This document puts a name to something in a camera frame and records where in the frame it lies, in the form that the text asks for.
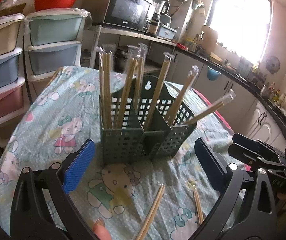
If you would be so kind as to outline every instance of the silver screw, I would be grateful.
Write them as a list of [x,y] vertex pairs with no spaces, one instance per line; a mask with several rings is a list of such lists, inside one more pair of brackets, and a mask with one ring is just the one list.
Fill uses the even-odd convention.
[[29,167],[25,167],[25,168],[23,168],[23,170],[22,170],[22,173],[28,173],[30,171],[30,168]]
[[236,171],[236,170],[237,170],[237,165],[236,165],[235,163],[230,163],[230,164],[228,165],[228,167],[229,167],[231,170],[233,170],[233,171]]
[[261,174],[266,174],[266,170],[264,170],[263,168],[259,168],[258,171],[259,171]]
[[59,164],[59,163],[53,163],[51,167],[52,167],[53,170],[57,170],[58,168],[61,167],[61,164]]

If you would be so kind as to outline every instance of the hello kitty tablecloth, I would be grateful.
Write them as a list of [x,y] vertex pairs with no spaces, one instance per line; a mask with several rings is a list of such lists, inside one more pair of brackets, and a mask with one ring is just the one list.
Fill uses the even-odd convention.
[[[113,74],[113,87],[120,89],[122,75]],[[177,96],[181,85],[166,83]],[[194,112],[206,103],[189,90],[184,102]],[[204,215],[219,193],[214,191],[200,166],[194,143],[203,137],[227,162],[243,164],[227,154],[232,131],[216,114],[201,119],[191,136],[172,159],[131,165],[120,163],[102,168],[99,128],[99,73],[82,67],[64,67],[43,91],[15,129],[0,160],[0,225],[9,234],[10,210],[22,168],[47,169],[77,151],[87,138],[96,143],[96,155],[77,189],[70,193],[86,223],[102,217],[113,240],[132,239],[150,208],[160,183],[166,185],[162,202],[145,239],[185,240],[198,228],[193,188],[196,185]],[[64,229],[48,191],[44,191],[56,225]]]

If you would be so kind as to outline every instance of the blender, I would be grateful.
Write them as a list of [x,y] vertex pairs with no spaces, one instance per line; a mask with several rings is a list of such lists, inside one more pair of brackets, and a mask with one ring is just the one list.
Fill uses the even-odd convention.
[[160,25],[160,15],[165,14],[169,10],[169,0],[152,0],[154,2],[154,14],[151,20],[150,27],[148,29],[148,33],[152,35],[157,34],[157,30]]

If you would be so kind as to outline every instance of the utensil holder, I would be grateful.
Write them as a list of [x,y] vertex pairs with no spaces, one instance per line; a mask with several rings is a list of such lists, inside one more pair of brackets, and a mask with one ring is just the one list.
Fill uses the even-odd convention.
[[[143,125],[158,78],[152,75],[144,75],[138,114],[135,113],[132,102],[135,81],[135,79],[132,81],[121,129],[103,128],[100,98],[100,131],[104,165],[133,163],[165,156],[173,157],[196,127],[196,124],[180,125],[181,122],[194,117],[193,112],[183,102],[174,119],[173,126],[169,127],[164,120],[164,116],[175,98],[169,94],[166,85],[164,85],[149,130],[144,131]],[[122,90],[112,94],[112,123],[115,121],[114,117],[117,114],[115,111],[116,102],[117,100],[120,102]]]

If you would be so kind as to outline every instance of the fingernail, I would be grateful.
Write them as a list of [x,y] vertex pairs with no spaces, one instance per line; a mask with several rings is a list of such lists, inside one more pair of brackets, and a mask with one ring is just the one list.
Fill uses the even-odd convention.
[[98,220],[96,220],[96,222],[95,222],[93,228],[96,228],[98,225],[101,225],[101,226],[105,227],[105,223],[104,223],[103,218],[101,218],[101,217],[98,218]]

